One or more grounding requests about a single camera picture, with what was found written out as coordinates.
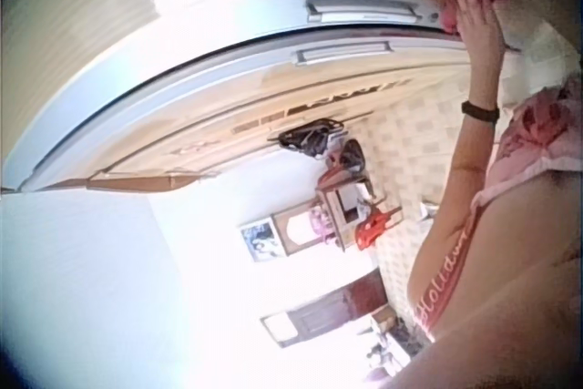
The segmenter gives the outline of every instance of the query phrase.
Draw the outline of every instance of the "picture frame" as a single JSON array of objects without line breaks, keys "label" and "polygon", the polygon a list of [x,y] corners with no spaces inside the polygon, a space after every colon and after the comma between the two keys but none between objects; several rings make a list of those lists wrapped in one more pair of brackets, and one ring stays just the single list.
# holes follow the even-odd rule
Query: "picture frame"
[{"label": "picture frame", "polygon": [[270,216],[239,227],[239,233],[254,261],[273,261],[289,254]]}]

